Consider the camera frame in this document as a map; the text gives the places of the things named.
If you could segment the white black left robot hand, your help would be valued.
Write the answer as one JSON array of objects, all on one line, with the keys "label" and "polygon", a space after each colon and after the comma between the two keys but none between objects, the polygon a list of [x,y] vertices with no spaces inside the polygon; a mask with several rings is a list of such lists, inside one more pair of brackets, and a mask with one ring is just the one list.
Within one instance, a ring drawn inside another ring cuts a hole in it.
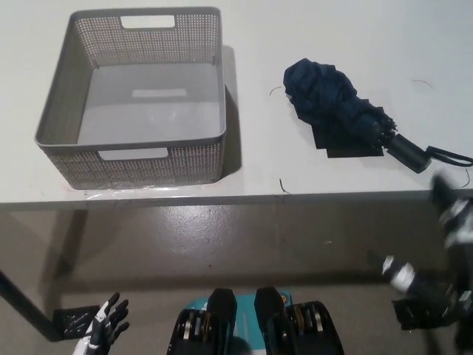
[{"label": "white black left robot hand", "polygon": [[107,355],[118,337],[126,331],[130,323],[126,320],[129,314],[129,301],[120,299],[115,292],[92,318],[85,335],[78,340],[73,355]]}]

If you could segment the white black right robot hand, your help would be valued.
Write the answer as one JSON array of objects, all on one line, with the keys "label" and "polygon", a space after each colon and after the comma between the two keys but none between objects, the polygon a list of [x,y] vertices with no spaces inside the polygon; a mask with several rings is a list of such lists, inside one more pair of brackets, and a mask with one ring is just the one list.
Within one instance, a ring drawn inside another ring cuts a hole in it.
[{"label": "white black right robot hand", "polygon": [[444,175],[434,175],[431,186],[431,199],[444,232],[443,247],[455,276],[451,289],[456,295],[442,291],[411,264],[392,255],[382,257],[369,250],[367,259],[394,289],[419,299],[441,320],[454,322],[472,313],[472,201],[462,198]]}]

